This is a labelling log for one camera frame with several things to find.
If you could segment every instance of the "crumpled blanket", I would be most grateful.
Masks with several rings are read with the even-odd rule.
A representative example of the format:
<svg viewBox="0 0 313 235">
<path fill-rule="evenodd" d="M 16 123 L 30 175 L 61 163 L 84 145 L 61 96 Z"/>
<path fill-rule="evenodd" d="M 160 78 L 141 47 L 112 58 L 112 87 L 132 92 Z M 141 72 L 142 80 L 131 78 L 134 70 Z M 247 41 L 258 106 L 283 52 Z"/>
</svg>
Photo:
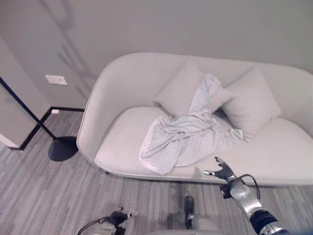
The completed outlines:
<svg viewBox="0 0 313 235">
<path fill-rule="evenodd" d="M 216 77 L 206 75 L 195 91 L 188 114 L 160 116 L 153 121 L 139 152 L 139 161 L 146 168 L 164 175 L 173 167 L 189 166 L 243 140 L 242 130 L 222 130 L 212 118 L 209 98 L 220 85 Z"/>
</svg>

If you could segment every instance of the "baseboard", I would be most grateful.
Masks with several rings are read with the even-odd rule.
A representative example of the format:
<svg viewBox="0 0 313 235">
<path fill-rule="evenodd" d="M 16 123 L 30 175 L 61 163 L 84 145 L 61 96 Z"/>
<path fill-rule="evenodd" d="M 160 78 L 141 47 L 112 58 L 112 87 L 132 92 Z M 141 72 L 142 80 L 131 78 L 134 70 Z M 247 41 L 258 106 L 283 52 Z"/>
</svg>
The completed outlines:
<svg viewBox="0 0 313 235">
<path fill-rule="evenodd" d="M 44 123 L 47 118 L 50 116 L 51 114 L 51 110 L 52 109 L 58 109 L 58 110 L 65 110 L 65 111 L 73 111 L 73 112 L 84 112 L 85 109 L 76 109 L 76 108 L 66 108 L 66 107 L 50 107 L 47 112 L 43 115 L 43 117 L 40 119 L 41 123 Z M 37 131 L 40 129 L 40 125 L 36 125 L 34 127 L 34 129 L 29 133 L 29 135 L 27 136 L 27 138 L 25 139 L 25 141 L 21 144 L 21 146 L 19 148 L 12 148 L 12 147 L 8 147 L 11 150 L 19 150 L 19 151 L 23 151 L 26 146 L 29 144 L 29 142 L 31 141 L 31 139 L 35 136 L 35 134 L 37 133 Z"/>
<path fill-rule="evenodd" d="M 67 108 L 67 107 L 51 107 L 51 109 L 74 111 L 74 112 L 84 112 L 85 111 L 85 109 Z"/>
</svg>

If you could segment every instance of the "wall outlet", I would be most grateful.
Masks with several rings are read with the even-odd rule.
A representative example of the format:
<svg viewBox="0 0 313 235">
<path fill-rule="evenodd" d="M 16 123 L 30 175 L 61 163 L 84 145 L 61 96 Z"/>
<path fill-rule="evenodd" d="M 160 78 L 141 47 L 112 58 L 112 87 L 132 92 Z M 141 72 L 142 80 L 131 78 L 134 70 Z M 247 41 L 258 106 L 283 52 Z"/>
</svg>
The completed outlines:
<svg viewBox="0 0 313 235">
<path fill-rule="evenodd" d="M 46 75 L 45 76 L 50 84 L 67 86 L 63 76 Z"/>
</svg>

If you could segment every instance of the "black lamp base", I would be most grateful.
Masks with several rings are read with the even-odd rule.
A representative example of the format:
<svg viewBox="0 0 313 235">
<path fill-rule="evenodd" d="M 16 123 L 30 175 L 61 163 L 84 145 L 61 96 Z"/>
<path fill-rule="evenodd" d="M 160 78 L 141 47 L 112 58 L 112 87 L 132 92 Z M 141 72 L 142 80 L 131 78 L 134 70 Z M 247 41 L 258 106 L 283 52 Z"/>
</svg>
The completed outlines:
<svg viewBox="0 0 313 235">
<path fill-rule="evenodd" d="M 74 156 L 77 151 L 76 137 L 58 137 L 56 140 L 52 141 L 48 156 L 55 162 L 62 162 Z"/>
</svg>

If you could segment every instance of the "gray wall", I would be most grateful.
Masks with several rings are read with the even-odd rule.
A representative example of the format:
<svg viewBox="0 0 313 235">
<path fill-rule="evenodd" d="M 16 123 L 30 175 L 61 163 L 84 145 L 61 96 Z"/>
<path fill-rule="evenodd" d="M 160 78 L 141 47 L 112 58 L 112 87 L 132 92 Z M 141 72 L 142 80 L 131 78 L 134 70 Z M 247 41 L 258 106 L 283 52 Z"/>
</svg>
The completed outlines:
<svg viewBox="0 0 313 235">
<path fill-rule="evenodd" d="M 1 37 L 0 76 L 37 117 L 41 118 L 50 108 L 46 98 L 17 63 Z M 20 146 L 35 125 L 35 121 L 0 85 L 0 141 L 10 147 Z"/>
<path fill-rule="evenodd" d="M 0 33 L 52 106 L 84 108 L 101 70 L 138 51 L 313 71 L 312 0 L 2 0 Z"/>
</svg>

